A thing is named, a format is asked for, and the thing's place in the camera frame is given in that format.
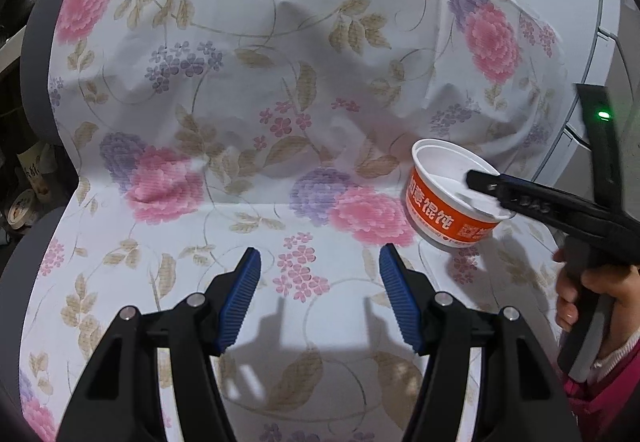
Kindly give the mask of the person's right hand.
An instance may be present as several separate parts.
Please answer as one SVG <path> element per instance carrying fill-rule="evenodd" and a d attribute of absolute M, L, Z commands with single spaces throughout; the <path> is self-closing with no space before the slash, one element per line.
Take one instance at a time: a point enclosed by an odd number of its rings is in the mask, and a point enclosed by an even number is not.
<path fill-rule="evenodd" d="M 598 295 L 607 295 L 614 300 L 614 308 L 608 336 L 601 344 L 598 359 L 613 362 L 623 360 L 639 351 L 639 268 L 603 267 L 582 272 L 582 287 Z M 555 322 L 564 332 L 570 332 L 577 322 L 579 312 L 576 307 L 578 287 L 561 270 L 556 280 Z"/>

